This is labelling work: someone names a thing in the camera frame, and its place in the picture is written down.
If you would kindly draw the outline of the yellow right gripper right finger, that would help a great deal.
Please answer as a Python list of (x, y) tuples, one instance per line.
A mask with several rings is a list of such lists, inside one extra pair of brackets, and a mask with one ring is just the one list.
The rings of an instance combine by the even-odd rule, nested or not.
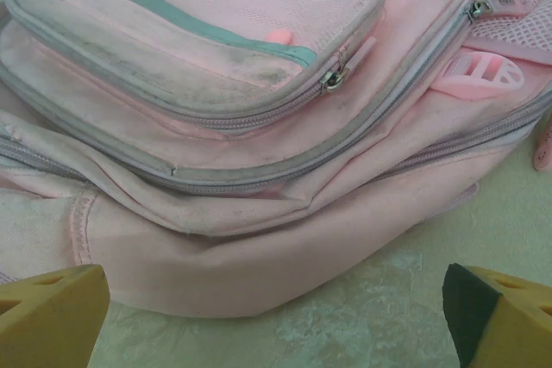
[(552, 287), (451, 264), (442, 308), (460, 368), (552, 368)]

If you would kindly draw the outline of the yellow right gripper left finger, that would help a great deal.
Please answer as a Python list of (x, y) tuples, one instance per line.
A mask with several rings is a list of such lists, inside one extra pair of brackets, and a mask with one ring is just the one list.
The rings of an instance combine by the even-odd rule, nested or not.
[(88, 368), (109, 305), (100, 265), (19, 280), (0, 272), (0, 368)]

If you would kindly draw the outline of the pink school backpack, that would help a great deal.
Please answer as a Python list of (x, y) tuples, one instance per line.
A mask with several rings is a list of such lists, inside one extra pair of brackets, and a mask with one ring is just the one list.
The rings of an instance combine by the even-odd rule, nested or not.
[(258, 315), (469, 199), (552, 107), (552, 0), (0, 0), (0, 285)]

